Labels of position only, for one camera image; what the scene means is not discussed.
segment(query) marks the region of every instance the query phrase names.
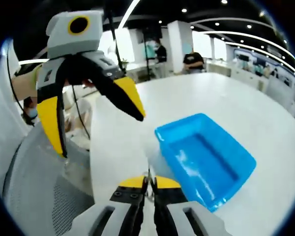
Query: desk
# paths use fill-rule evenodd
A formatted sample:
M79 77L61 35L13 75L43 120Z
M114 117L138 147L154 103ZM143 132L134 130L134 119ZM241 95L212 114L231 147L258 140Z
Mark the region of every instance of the desk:
M219 74L153 80L137 89L147 114L142 123L105 97L95 103L90 148L95 201L109 199L119 182L146 171L147 158L157 174L172 177L154 129L205 113L257 161L247 182L215 214L233 236L272 235L295 203L295 119L265 94Z
M152 69L153 66L155 66L156 63L154 61L149 61L148 62L148 66L150 69ZM138 72L139 71L142 71L142 70L146 70L147 69L147 62L144 61L144 62L139 62L139 63L129 63L127 65L127 73L133 78L133 80L137 83L139 80L138 80Z

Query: blue plastic tray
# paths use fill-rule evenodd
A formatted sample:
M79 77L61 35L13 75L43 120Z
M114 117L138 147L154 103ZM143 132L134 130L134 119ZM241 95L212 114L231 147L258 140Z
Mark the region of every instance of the blue plastic tray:
M155 134L187 199L211 212L230 199L256 167L248 151L204 114L158 127Z

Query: white pillar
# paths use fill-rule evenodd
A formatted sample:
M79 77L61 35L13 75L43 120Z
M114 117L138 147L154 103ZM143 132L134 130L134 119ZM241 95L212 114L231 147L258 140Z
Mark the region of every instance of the white pillar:
M212 59L215 59L215 47L214 47L214 39L210 37L211 41L211 50L212 50Z
M182 21L171 22L167 27L172 51L173 71L178 73L183 68L182 62L185 55L182 50L183 45L193 46L192 30L189 23Z

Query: screw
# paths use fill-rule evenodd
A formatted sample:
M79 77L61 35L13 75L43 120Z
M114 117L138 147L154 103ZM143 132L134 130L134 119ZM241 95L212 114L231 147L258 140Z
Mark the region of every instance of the screw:
M138 198L138 194L133 193L133 194L130 195L130 198L134 198L134 199Z
M122 195L122 193L120 193L120 192L115 192L114 195L115 195L116 197L119 197L119 196Z

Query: black cable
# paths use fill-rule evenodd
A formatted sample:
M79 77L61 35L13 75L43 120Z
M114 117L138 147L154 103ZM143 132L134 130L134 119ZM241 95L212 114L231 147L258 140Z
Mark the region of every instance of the black cable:
M12 93L13 93L13 96L15 98L15 101L18 103L19 107L23 111L24 116L30 120L30 117L28 116L28 114L26 114L26 112L24 111L23 107L21 106L21 104L20 104L20 102L19 102L19 100L18 100L18 98L16 96L16 93L14 91L14 88L13 88L11 74L10 74L10 66L9 66L9 49L10 49L10 45L8 45L8 48L6 50L6 64L7 64L7 70L8 70L8 75L9 75L9 80L10 80L10 85L11 85Z
M115 28L114 28L114 23L113 23L113 18L112 18L112 12L110 10L108 10L107 15L108 15L108 21L109 21L110 30L111 30L112 35L113 35L113 40L116 43L116 56L117 56L117 60L118 60L118 65L119 65L119 68L122 70L122 72L125 75L126 74L126 69L122 66L120 55L119 55L119 50L118 50L118 45L117 45L117 40L116 40L116 34L115 34Z
M86 128L85 125L84 125L84 122L83 122L82 117L81 117L81 114L80 114L79 106L78 106L78 103L77 103L77 97L75 96L74 87L73 87L73 85L71 85L71 86L72 86L73 96L74 96L74 102L75 102L75 105L77 106L77 111L78 111L78 115L79 115L79 118L80 118L80 122L81 122L82 125L83 125L83 128L84 128L84 130L85 130L85 132L86 132L86 134L87 134L87 136L88 136L88 139L90 140L89 133L88 133L88 131L87 131L87 128Z

